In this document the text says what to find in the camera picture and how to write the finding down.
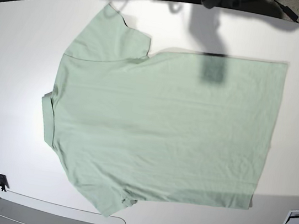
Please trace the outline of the light green T-shirt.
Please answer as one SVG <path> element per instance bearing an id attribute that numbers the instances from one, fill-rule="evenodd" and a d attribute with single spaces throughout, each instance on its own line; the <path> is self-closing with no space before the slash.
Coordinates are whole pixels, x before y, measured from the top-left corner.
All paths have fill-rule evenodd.
<path id="1" fill-rule="evenodd" d="M 104 216 L 138 201 L 248 209 L 287 65 L 161 52 L 105 6 L 42 98 L 44 140 Z"/>

